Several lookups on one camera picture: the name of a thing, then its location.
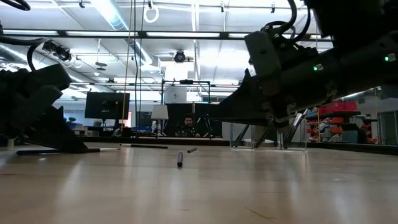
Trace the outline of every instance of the white lamp shade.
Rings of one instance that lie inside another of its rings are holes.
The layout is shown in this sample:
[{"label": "white lamp shade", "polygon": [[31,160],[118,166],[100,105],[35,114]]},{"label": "white lamp shade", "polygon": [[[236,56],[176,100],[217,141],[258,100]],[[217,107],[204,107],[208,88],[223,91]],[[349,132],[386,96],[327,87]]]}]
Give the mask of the white lamp shade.
[{"label": "white lamp shade", "polygon": [[151,119],[168,119],[167,105],[154,105]]}]

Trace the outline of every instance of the computer monitor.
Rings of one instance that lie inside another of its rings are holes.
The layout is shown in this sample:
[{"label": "computer monitor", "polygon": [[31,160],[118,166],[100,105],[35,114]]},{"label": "computer monitor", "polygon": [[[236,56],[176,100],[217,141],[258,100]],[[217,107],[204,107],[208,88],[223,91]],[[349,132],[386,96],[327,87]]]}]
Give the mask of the computer monitor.
[{"label": "computer monitor", "polygon": [[128,119],[129,93],[95,93],[88,92],[86,99],[85,118],[92,119]]}]

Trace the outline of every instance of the dark hair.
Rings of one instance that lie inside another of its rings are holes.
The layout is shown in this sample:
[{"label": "dark hair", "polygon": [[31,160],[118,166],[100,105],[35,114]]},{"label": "dark hair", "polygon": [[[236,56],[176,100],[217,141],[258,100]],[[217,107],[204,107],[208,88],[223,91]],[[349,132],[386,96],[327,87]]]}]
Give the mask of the dark hair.
[{"label": "dark hair", "polygon": [[193,121],[193,120],[194,120],[194,117],[195,117],[195,115],[194,115],[193,113],[187,113],[187,114],[185,114],[184,119],[185,119],[185,118],[191,118],[192,121]]}]

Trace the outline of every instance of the lamp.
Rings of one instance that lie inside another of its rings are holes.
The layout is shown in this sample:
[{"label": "lamp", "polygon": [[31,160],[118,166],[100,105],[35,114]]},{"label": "lamp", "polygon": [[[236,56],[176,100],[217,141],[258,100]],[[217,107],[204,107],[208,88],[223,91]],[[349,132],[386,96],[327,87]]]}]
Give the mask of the lamp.
[{"label": "lamp", "polygon": [[163,136],[161,120],[169,118],[167,105],[154,105],[152,116],[150,118],[157,120],[157,136]]}]

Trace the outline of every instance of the metal frame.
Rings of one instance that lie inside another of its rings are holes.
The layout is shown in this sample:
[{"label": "metal frame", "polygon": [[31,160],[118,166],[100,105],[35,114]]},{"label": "metal frame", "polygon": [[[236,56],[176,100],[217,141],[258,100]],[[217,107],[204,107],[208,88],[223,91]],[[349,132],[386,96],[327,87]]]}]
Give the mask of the metal frame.
[{"label": "metal frame", "polygon": [[207,85],[208,85],[208,87],[209,87],[209,89],[208,89],[208,91],[206,91],[207,93],[208,93],[208,96],[209,96],[209,99],[208,99],[208,104],[210,104],[211,102],[210,102],[210,88],[211,88],[211,85],[210,85],[210,81],[192,81],[192,84],[188,84],[188,83],[180,83],[180,81],[167,81],[167,80],[162,80],[162,89],[161,89],[161,91],[160,91],[160,95],[161,95],[161,100],[160,100],[160,104],[163,104],[163,102],[164,102],[164,93],[165,93],[165,91],[164,91],[164,85],[166,84],[166,83],[171,83],[171,85],[169,86],[169,88],[171,87],[171,86],[176,86],[176,84],[177,85],[182,85],[182,87],[184,87],[184,86],[190,86],[190,85],[195,85],[195,84],[201,84],[201,83],[206,83]]},{"label": "metal frame", "polygon": [[[40,31],[52,31],[56,32],[55,34],[45,35],[43,33],[40,34]],[[7,32],[20,32],[15,34],[7,34]],[[80,32],[80,35],[70,35],[68,32]],[[4,29],[4,35],[9,37],[56,37],[56,38],[79,38],[79,39],[128,39],[134,38],[134,32],[132,32],[131,36],[126,36],[125,30],[51,30],[51,29]],[[176,36],[162,36],[162,34],[187,34],[187,35],[176,35]],[[218,36],[211,37],[211,36],[201,36],[204,34],[219,34]],[[248,32],[192,32],[192,31],[136,31],[136,39],[190,39],[190,40],[244,40],[244,35],[249,34]],[[301,39],[303,42],[331,42],[330,39],[311,39],[311,35],[316,34],[305,34],[304,37]]]}]

